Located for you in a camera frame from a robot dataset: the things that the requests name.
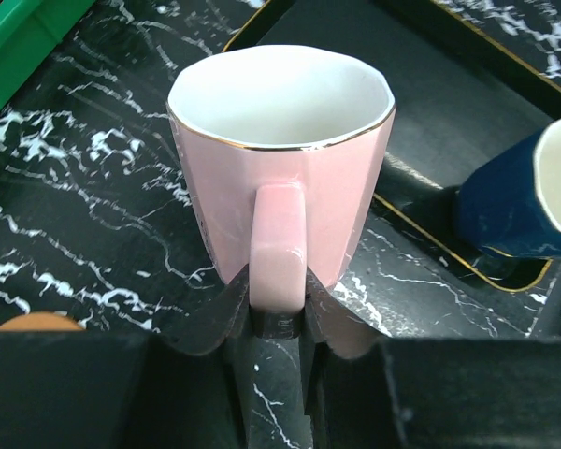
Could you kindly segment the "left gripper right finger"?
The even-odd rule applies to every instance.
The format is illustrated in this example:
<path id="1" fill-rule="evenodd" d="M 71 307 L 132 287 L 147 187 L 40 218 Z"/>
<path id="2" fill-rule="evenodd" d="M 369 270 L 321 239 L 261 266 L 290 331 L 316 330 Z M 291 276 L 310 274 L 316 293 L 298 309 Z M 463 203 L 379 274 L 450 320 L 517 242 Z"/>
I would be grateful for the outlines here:
<path id="1" fill-rule="evenodd" d="M 317 448 L 561 448 L 561 338 L 391 338 L 306 278 Z"/>

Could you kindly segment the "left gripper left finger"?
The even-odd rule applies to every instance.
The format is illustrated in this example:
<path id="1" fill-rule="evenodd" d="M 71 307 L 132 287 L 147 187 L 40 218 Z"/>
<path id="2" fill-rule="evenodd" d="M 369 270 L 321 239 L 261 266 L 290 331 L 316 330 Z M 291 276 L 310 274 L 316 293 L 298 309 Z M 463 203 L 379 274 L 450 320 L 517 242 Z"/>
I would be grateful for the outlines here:
<path id="1" fill-rule="evenodd" d="M 244 448 L 250 334 L 246 270 L 176 338 L 0 330 L 0 448 Z"/>

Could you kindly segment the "light brown wooden coaster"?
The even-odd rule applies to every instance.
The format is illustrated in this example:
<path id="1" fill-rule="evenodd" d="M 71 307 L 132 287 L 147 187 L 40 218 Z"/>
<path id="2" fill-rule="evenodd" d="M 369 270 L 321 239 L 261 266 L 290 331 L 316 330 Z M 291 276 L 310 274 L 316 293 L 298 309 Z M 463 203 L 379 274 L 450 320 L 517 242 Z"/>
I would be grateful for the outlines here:
<path id="1" fill-rule="evenodd" d="M 82 331 L 75 320 L 61 314 L 39 311 L 19 315 L 0 325 L 0 331 Z"/>

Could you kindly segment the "dark blue cup front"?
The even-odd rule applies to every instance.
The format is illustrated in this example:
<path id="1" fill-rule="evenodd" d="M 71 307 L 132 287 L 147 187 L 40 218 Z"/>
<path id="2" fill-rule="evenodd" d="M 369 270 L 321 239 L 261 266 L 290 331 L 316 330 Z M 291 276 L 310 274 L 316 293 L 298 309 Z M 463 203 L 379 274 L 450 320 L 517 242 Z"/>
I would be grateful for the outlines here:
<path id="1" fill-rule="evenodd" d="M 454 201 L 453 230 L 490 255 L 561 258 L 561 119 L 467 178 Z"/>

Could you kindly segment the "pink cup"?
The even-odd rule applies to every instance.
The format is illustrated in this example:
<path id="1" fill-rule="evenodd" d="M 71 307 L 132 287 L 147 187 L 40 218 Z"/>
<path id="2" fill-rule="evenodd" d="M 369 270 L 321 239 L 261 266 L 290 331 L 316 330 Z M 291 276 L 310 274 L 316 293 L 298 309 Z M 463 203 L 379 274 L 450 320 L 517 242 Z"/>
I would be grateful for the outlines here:
<path id="1" fill-rule="evenodd" d="M 306 277 L 337 283 L 360 239 L 396 115 L 386 77 L 354 57 L 261 45 L 181 70 L 166 101 L 181 169 L 224 282 L 301 311 Z"/>

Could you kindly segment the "black serving tray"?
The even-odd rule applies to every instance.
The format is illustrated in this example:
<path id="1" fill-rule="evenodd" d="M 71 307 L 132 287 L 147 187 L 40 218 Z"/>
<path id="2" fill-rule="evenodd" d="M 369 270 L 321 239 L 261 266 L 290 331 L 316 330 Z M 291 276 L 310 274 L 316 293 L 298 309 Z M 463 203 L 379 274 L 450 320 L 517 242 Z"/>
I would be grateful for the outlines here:
<path id="1" fill-rule="evenodd" d="M 227 43 L 320 47 L 382 71 L 394 131 L 374 209 L 475 289 L 518 293 L 555 279 L 561 260 L 481 253 L 453 232 L 456 192 L 478 167 L 561 117 L 561 87 L 439 1 L 268 1 Z"/>

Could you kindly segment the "green plastic vegetable tray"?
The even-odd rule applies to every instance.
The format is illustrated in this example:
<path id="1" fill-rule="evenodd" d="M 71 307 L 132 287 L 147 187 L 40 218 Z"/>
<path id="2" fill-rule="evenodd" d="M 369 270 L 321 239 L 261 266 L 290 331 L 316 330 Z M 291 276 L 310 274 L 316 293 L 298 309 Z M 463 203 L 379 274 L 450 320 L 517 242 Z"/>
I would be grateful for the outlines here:
<path id="1" fill-rule="evenodd" d="M 0 110 L 93 4 L 0 1 Z"/>

